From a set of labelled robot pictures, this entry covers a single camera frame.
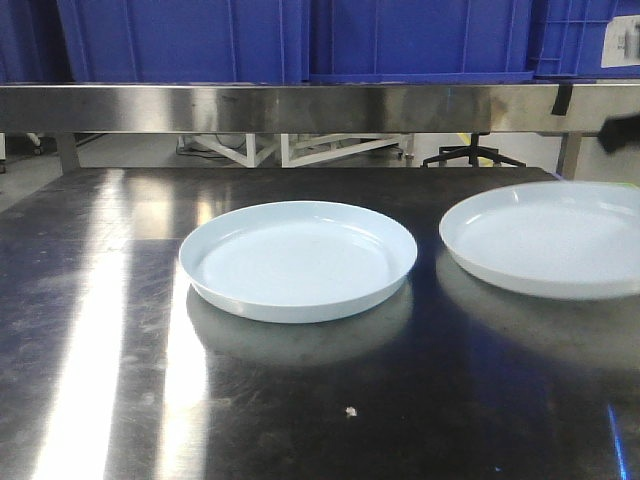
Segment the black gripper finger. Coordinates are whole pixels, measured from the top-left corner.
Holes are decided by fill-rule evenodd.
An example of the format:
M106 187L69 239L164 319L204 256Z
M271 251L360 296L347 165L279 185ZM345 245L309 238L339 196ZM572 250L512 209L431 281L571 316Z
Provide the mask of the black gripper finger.
M640 138L638 114L607 118L597 134L597 140L606 153L615 153L630 146L638 146Z

